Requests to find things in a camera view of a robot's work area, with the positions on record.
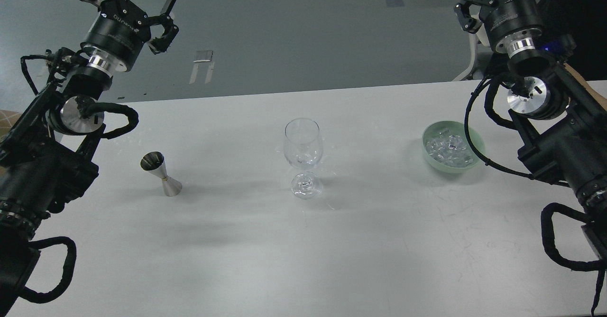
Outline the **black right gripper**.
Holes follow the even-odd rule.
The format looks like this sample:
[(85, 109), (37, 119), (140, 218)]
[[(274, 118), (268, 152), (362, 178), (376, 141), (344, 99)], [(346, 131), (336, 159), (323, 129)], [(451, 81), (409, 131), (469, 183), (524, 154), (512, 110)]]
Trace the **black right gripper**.
[[(479, 18), (470, 8), (480, 7)], [(495, 53), (517, 55), (536, 49), (543, 22), (535, 0), (459, 0), (454, 12), (462, 31), (475, 34), (483, 23), (488, 44)]]

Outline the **person forearm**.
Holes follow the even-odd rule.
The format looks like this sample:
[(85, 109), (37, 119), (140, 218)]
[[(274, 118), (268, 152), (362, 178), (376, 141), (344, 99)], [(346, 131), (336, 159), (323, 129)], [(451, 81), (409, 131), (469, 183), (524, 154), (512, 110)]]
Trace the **person forearm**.
[(594, 88), (592, 88), (592, 86), (586, 82), (583, 76), (579, 74), (578, 71), (574, 70), (570, 64), (564, 64), (564, 68), (584, 87), (585, 91), (592, 96), (592, 98), (602, 107), (602, 109), (607, 111), (607, 99), (596, 92), (596, 90), (594, 90)]

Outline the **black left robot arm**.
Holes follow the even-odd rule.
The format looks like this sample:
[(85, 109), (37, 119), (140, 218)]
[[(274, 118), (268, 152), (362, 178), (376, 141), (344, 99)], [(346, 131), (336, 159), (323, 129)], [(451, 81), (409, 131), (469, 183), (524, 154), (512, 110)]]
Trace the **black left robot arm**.
[[(179, 32), (167, 0), (150, 16), (130, 0), (80, 0), (97, 7), (97, 18), (78, 50), (61, 47), (21, 58), (21, 70), (35, 98), (1, 138), (1, 315), (18, 299), (45, 304), (69, 288), (77, 247), (56, 236), (35, 241), (40, 224), (84, 195), (99, 175), (93, 156), (101, 140), (130, 133), (138, 113), (102, 103), (117, 72), (132, 70), (145, 45), (167, 51)], [(48, 292), (26, 284), (41, 251), (63, 245), (66, 257), (59, 283)]]

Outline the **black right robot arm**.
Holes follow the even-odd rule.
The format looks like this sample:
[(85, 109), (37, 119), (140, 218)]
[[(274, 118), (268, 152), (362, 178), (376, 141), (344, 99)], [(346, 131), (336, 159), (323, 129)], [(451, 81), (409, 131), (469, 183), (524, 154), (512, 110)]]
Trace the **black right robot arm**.
[[(472, 92), (464, 117), (471, 141), (469, 115), (480, 94), (484, 111), (495, 124), (522, 139), (518, 159), (527, 173), (498, 164), (471, 144), (472, 152), (499, 171), (572, 189), (583, 211), (549, 203), (541, 213), (545, 253), (572, 271), (598, 273), (591, 311), (606, 282), (606, 99), (570, 66), (598, 47), (590, 36), (606, 0), (459, 0), (454, 6), (463, 31), (483, 29), (496, 60)], [(573, 261), (555, 245), (552, 217), (562, 214), (582, 223), (598, 260)]]

